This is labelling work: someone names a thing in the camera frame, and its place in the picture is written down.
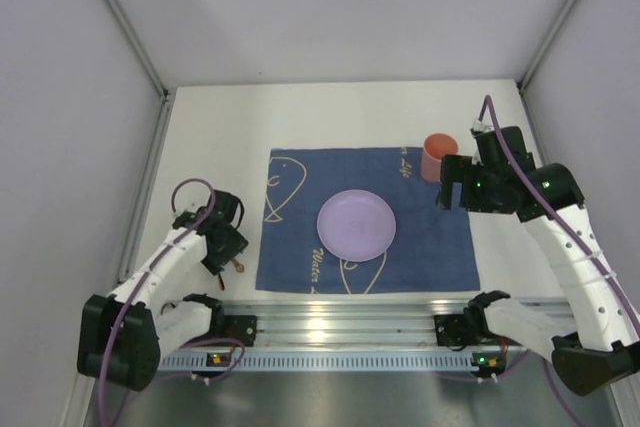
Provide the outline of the blue embroidered cloth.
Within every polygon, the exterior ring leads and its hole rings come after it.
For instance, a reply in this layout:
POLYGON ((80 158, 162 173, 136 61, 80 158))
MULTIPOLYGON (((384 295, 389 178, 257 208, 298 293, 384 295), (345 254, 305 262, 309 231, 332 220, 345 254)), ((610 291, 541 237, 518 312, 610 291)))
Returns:
POLYGON ((256 287, 296 294, 465 292, 480 288, 467 212, 436 205, 418 147, 274 149, 270 154, 256 287), (389 248, 366 262, 337 257, 317 229, 335 194, 364 190, 392 210, 389 248))

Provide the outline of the purple plastic plate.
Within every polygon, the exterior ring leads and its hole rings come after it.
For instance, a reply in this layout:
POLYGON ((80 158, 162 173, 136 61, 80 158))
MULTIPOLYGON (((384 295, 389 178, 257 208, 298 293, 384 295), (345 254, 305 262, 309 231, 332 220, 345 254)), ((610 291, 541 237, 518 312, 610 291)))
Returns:
POLYGON ((384 254, 396 235, 396 218, 389 204, 365 190, 345 190, 320 208, 316 228, 323 247, 335 257, 354 263, 384 254))

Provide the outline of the orange plastic cup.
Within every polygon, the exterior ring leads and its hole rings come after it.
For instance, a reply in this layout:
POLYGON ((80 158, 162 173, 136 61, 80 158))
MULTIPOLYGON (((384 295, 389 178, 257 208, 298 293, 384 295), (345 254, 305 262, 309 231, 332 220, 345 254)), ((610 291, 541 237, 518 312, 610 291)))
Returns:
POLYGON ((429 135, 423 143, 420 173, 422 178, 431 183, 440 181, 441 161, 446 155, 456 155, 456 140, 445 133, 429 135))

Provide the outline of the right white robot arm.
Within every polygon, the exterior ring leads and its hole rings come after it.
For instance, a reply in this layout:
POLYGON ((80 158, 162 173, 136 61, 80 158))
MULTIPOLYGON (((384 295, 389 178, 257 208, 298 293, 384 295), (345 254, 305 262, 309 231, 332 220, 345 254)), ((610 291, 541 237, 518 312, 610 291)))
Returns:
POLYGON ((538 167, 515 126, 471 129, 473 156, 441 161, 437 205, 453 191, 470 213, 516 215, 542 250, 573 317, 560 322, 494 290, 463 310, 479 341, 506 337, 544 358, 572 393, 592 392, 639 371, 639 313, 624 297, 591 227, 584 195, 562 164, 538 167))

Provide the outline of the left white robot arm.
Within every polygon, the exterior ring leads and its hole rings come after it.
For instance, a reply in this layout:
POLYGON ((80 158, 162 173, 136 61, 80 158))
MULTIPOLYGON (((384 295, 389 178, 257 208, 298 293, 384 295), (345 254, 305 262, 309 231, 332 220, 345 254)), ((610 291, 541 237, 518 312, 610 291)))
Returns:
POLYGON ((161 361, 185 344, 233 335, 222 301, 184 293, 181 284, 198 267, 219 276, 247 247, 239 227, 245 208, 235 195, 215 191, 206 205, 185 211, 133 275, 108 295, 83 306, 77 371, 142 391, 161 361))

